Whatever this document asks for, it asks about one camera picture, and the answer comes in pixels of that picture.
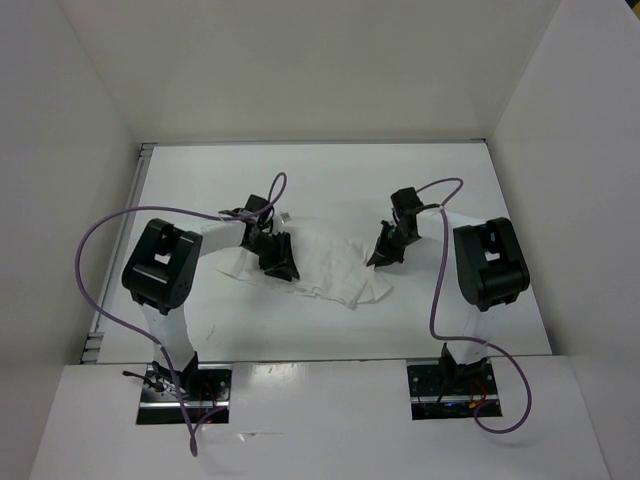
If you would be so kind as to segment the white pleated skirt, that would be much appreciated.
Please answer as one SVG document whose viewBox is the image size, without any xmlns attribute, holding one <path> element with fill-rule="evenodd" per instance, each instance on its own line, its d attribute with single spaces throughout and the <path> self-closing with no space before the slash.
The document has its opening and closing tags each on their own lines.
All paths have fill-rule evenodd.
<svg viewBox="0 0 640 480">
<path fill-rule="evenodd" d="M 223 250 L 216 270 L 254 286 L 335 301 L 349 309 L 377 303 L 393 291 L 383 274 L 366 265 L 372 252 L 367 243 L 301 228 L 289 233 L 297 280 L 267 276 L 258 267 L 258 257 L 240 247 Z"/>
</svg>

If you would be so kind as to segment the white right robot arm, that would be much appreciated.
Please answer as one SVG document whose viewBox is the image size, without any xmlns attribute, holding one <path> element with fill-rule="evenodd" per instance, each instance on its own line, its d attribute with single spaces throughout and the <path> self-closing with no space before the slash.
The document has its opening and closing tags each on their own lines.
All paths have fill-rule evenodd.
<svg viewBox="0 0 640 480">
<path fill-rule="evenodd" d="M 529 288 L 530 274 L 509 219 L 476 219 L 437 204 L 383 221 L 367 264 L 401 263 L 406 248 L 423 239 L 440 246 L 428 324 L 431 337 L 443 344 L 438 380 L 459 393 L 487 363 L 489 311 L 515 302 Z"/>
</svg>

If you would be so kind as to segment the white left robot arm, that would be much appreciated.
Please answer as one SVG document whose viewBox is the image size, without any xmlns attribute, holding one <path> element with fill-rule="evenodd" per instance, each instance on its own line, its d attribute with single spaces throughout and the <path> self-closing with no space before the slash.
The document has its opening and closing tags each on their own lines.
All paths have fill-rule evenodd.
<svg viewBox="0 0 640 480">
<path fill-rule="evenodd" d="M 199 387 L 199 359 L 188 335 L 184 304 L 199 260 L 227 248 L 254 254 L 266 276 L 292 282 L 300 278 L 291 235 L 276 228 L 278 215 L 247 220 L 199 221 L 190 226 L 152 219 L 145 226 L 122 274 L 154 341 L 157 377 L 176 399 L 192 397 Z"/>
</svg>

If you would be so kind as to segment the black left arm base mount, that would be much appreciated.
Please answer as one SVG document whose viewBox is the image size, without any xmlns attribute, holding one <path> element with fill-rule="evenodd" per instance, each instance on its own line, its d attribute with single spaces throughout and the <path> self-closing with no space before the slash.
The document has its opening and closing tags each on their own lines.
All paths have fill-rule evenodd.
<svg viewBox="0 0 640 480">
<path fill-rule="evenodd" d="M 136 424 L 183 424 L 178 395 L 173 383 L 146 366 L 144 375 L 134 374 L 142 381 Z M 198 367 L 195 380 L 185 390 L 180 388 L 189 420 L 203 425 L 227 424 L 230 416 L 232 366 L 204 363 Z"/>
</svg>

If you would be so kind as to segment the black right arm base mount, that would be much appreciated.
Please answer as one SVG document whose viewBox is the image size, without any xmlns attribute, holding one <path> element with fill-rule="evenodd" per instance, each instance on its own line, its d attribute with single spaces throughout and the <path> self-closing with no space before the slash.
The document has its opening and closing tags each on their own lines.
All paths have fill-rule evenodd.
<svg viewBox="0 0 640 480">
<path fill-rule="evenodd" d="M 493 368 L 455 384 L 445 383 L 444 368 L 436 360 L 406 366 L 413 421 L 473 418 L 480 406 L 480 418 L 502 417 Z"/>
</svg>

